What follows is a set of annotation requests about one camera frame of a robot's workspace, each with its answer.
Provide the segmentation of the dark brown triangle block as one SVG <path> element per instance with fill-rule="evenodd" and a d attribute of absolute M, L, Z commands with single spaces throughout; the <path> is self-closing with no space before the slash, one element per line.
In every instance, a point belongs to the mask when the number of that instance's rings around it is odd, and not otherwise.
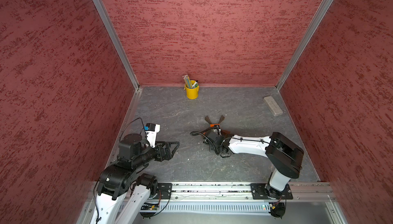
<path fill-rule="evenodd" d="M 220 116 L 220 119 L 218 121 L 218 124 L 221 124 L 225 120 L 225 117 L 223 115 Z"/>

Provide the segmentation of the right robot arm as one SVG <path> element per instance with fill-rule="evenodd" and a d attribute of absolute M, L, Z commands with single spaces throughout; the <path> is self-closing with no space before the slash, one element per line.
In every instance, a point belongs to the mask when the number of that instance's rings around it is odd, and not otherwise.
<path fill-rule="evenodd" d="M 242 137 L 225 133 L 218 126 L 200 133 L 204 143 L 223 158 L 232 154 L 251 154 L 268 158 L 275 170 L 265 185 L 264 192 L 270 199 L 279 199 L 291 179 L 297 179 L 302 170 L 304 150 L 285 137 L 273 132 L 266 137 Z"/>

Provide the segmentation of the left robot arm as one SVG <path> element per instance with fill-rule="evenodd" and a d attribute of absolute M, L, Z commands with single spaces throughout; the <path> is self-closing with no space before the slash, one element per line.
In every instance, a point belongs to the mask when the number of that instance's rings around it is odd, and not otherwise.
<path fill-rule="evenodd" d="M 142 173 L 151 161 L 169 161 L 179 142 L 157 142 L 155 147 L 140 134 L 129 134 L 119 143 L 117 161 L 100 175 L 93 190 L 92 224 L 131 224 L 139 213 L 153 217 L 171 198 L 171 184 L 159 185 L 155 176 Z"/>

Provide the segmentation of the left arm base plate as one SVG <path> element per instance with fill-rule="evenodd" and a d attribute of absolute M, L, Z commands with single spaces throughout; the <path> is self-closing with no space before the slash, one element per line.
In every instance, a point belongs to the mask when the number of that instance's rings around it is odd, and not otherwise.
<path fill-rule="evenodd" d="M 158 183 L 160 199 L 165 199 L 165 200 L 171 199 L 172 188 L 173 188 L 172 183 Z"/>

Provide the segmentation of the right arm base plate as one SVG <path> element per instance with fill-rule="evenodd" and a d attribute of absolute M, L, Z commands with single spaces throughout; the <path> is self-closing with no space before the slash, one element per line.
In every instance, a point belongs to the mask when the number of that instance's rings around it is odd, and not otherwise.
<path fill-rule="evenodd" d="M 271 187 L 268 183 L 250 184 L 251 194 L 254 200 L 292 200 L 293 195 L 290 186 L 286 184 L 283 191 Z"/>

